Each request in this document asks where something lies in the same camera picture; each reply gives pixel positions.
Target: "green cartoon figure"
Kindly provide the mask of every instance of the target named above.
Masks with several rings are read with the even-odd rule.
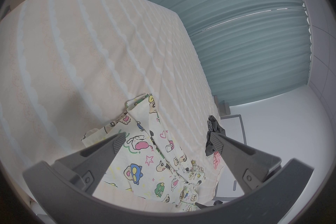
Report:
[[[156,185],[156,189],[154,190],[154,192],[157,197],[161,198],[164,190],[165,190],[165,183],[161,182]]]

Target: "pink star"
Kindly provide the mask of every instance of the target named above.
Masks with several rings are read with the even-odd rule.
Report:
[[[154,156],[146,156],[145,164],[148,164],[148,166],[149,166],[150,163],[154,163],[153,158],[154,158]]]

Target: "mattress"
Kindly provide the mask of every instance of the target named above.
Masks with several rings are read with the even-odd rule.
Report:
[[[84,148],[90,129],[152,93],[179,144],[205,168],[199,202],[212,199],[224,162],[205,156],[207,118],[219,120],[178,15],[146,0],[26,0],[0,23],[0,160],[31,197],[22,172]],[[170,212],[115,188],[94,196]]]

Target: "crumpled clothing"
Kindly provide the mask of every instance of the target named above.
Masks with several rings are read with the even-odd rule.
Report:
[[[170,134],[151,94],[128,101],[116,121],[90,130],[82,142],[91,146],[121,132],[126,132],[126,142],[100,184],[175,204],[180,211],[196,210],[197,186],[206,179],[204,168],[190,160]]]

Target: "curtain fold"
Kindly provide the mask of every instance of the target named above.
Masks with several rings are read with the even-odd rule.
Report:
[[[303,0],[149,1],[179,15],[220,102],[253,102],[307,84],[311,41]]]

